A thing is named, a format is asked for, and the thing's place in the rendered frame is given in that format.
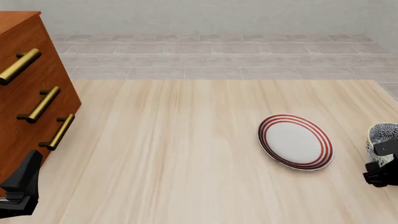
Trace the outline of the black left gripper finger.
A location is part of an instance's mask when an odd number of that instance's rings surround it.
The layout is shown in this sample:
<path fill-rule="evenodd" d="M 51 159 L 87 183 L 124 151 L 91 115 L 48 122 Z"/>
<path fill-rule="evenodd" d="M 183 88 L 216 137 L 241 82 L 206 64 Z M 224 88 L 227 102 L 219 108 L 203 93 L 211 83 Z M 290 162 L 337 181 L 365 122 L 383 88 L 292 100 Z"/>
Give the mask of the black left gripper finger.
<path fill-rule="evenodd" d="M 39 197 L 38 179 L 42 158 L 39 151 L 30 151 L 10 177 L 0 183 L 0 188 L 6 191 L 6 198 Z"/>

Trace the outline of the brown wooden cabinet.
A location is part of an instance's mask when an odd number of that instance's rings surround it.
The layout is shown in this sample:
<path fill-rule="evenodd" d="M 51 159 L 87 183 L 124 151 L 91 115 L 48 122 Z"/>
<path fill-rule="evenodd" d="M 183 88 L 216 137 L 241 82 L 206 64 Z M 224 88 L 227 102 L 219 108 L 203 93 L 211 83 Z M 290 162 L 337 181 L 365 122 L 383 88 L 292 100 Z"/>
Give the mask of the brown wooden cabinet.
<path fill-rule="evenodd" d="M 34 11 L 0 11 L 0 182 L 30 151 L 47 157 L 81 101 Z"/>

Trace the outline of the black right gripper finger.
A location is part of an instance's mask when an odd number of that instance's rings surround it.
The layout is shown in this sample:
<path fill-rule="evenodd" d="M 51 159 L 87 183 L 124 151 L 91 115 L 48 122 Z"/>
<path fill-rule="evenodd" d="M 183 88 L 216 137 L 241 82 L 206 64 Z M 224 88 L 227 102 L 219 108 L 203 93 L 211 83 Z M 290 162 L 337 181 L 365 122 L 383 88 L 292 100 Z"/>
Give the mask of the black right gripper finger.
<path fill-rule="evenodd" d="M 365 181 L 375 187 L 398 186 L 398 161 L 380 167 L 377 162 L 366 164 Z"/>

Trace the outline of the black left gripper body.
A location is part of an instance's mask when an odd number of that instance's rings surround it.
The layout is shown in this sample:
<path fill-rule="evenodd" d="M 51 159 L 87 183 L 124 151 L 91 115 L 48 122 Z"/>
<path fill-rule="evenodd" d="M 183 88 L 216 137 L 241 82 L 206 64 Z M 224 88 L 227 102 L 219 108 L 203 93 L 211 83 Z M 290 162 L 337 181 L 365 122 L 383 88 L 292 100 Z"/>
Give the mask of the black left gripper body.
<path fill-rule="evenodd" d="M 6 197 L 0 197 L 0 217 L 32 215 L 38 201 L 38 195 L 8 192 Z"/>

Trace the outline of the small black flat plate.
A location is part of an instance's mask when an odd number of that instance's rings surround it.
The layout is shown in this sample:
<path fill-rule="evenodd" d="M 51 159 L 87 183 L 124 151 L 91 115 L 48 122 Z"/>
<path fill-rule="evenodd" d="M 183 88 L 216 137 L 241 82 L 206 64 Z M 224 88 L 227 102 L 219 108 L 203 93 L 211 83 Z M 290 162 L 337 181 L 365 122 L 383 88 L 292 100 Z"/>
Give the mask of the small black flat plate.
<path fill-rule="evenodd" d="M 378 156 L 387 156 L 390 154 L 398 155 L 398 139 L 391 139 L 374 145 L 374 152 Z"/>

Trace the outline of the medium wooden cabinet drawer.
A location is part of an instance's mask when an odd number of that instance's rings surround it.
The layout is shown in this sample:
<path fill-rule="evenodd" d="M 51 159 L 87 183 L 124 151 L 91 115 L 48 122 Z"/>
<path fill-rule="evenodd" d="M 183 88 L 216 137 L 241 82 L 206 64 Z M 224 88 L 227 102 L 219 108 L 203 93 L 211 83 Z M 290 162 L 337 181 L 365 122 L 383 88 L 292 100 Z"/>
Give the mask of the medium wooden cabinet drawer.
<path fill-rule="evenodd" d="M 73 114 L 80 99 L 56 50 L 42 51 L 41 56 L 7 85 L 0 85 L 0 149 L 29 147 L 49 141 L 60 127 L 59 117 Z M 59 87 L 60 92 L 36 123 L 17 119 L 29 114 L 45 95 Z"/>

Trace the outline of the white plate with red rings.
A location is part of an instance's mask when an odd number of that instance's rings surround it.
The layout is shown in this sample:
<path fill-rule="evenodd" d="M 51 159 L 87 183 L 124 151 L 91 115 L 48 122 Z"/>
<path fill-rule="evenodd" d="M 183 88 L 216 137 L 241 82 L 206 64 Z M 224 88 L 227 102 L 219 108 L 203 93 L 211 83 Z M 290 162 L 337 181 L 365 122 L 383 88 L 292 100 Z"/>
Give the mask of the white plate with red rings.
<path fill-rule="evenodd" d="M 275 114 L 260 122 L 257 140 L 263 151 L 283 166 L 317 171 L 331 164 L 335 149 L 314 122 L 292 114 Z"/>

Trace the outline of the small wooden cabinet drawer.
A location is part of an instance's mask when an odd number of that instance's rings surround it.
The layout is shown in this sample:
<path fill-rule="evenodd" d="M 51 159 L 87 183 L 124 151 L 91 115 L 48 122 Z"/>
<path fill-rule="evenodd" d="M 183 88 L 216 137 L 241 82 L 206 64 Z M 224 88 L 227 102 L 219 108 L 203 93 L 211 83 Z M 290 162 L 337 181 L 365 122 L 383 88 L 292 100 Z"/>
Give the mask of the small wooden cabinet drawer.
<path fill-rule="evenodd" d="M 18 114 L 29 114 L 44 97 L 40 90 L 60 87 L 61 92 L 35 124 L 18 120 Z M 34 149 L 44 158 L 50 151 L 39 147 L 40 142 L 49 142 L 61 123 L 57 118 L 76 113 L 81 101 L 68 74 L 49 75 L 43 83 L 22 98 L 0 101 L 0 183 L 6 180 Z"/>

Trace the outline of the large wooden cabinet drawer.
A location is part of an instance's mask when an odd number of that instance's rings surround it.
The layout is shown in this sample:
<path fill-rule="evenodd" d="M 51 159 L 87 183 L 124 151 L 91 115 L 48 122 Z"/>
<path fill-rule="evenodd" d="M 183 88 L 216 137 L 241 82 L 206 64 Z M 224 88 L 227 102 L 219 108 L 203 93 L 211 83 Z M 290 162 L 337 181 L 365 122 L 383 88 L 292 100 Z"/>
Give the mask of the large wooden cabinet drawer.
<path fill-rule="evenodd" d="M 37 88 L 52 72 L 57 53 L 40 18 L 22 22 L 0 34 L 0 73 L 18 60 L 16 54 L 27 53 L 33 48 L 41 56 L 8 85 L 0 85 L 0 101 L 22 98 Z"/>

